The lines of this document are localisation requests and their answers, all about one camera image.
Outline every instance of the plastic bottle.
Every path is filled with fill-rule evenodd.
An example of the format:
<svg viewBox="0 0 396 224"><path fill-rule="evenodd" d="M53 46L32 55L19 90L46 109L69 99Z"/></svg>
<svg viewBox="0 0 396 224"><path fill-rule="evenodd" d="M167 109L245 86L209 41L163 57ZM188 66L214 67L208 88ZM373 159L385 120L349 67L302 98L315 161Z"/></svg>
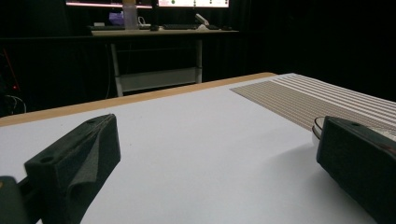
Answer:
<svg viewBox="0 0 396 224"><path fill-rule="evenodd" d="M135 0L122 0L122 15L124 18L125 30L138 30L137 8Z"/></svg>

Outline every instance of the striped mat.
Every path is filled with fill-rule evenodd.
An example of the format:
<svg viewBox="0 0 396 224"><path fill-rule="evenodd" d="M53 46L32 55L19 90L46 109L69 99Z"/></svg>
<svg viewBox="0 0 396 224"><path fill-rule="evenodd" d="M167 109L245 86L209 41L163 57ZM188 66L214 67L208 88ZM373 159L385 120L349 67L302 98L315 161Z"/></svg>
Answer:
<svg viewBox="0 0 396 224"><path fill-rule="evenodd" d="M396 103L300 75L231 89L311 131L314 119L332 116L396 130Z"/></svg>

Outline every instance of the dark background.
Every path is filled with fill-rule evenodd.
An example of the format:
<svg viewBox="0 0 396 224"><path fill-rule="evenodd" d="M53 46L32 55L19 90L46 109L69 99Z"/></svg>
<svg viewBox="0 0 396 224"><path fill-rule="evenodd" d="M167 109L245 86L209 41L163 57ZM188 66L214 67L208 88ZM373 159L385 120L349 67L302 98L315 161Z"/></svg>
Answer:
<svg viewBox="0 0 396 224"><path fill-rule="evenodd" d="M388 1L233 0L228 9L140 9L147 23L193 23L200 13L218 27L241 31L240 38L204 42L204 80L260 72L297 73L396 101L394 90L395 16ZM67 7L63 0L0 1L0 38L89 35L94 21L109 24L120 9ZM157 45L186 47L120 58L131 72L190 65L189 41ZM120 44L150 47L152 42ZM28 111L73 105L116 96L109 46L105 43L21 44L2 47L0 94L23 99ZM139 66L127 67L128 60ZM12 90L18 82L19 89ZM7 114L0 104L0 116Z"/></svg>

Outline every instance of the desk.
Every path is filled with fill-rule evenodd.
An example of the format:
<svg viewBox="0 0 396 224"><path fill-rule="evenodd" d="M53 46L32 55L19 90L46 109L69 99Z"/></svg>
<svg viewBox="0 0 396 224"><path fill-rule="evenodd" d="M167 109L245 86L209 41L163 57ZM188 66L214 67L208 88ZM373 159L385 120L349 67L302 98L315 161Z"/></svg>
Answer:
<svg viewBox="0 0 396 224"><path fill-rule="evenodd" d="M1 175L20 181L25 161L86 119L113 113L121 161L82 223L375 223L317 164L309 130L243 93L262 83L269 98L297 92L312 100L315 91L304 88L310 83L359 96L357 107L374 100L387 111L396 108L295 74L124 96L0 119ZM323 96L342 104L335 95ZM392 113L375 120L396 127Z"/></svg>
<svg viewBox="0 0 396 224"><path fill-rule="evenodd" d="M148 30L137 31L92 31L94 36L169 36L169 35L194 35L196 50L196 65L194 68L176 69L144 74L120 74L118 53L115 43L111 43L111 56L113 58L114 77L117 87L117 95L122 96L125 91L137 91L149 88L157 88L171 85L189 84L202 82L202 46L203 35L234 34L236 31L198 31L198 30L160 30L156 32Z"/></svg>

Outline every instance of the desk leg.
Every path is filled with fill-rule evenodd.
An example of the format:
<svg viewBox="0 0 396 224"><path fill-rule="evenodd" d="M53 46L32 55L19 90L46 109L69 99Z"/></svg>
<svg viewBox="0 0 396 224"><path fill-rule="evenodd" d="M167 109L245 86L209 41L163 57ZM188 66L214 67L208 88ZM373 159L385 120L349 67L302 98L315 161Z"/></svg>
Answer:
<svg viewBox="0 0 396 224"><path fill-rule="evenodd" d="M116 81L117 95L120 97L123 96L123 91L122 91L121 78L120 78L119 60L117 58L117 51L115 44L111 44L111 55L113 57L114 78Z"/></svg>
<svg viewBox="0 0 396 224"><path fill-rule="evenodd" d="M195 43L196 49L196 66L195 66L195 83L202 82L202 40Z"/></svg>

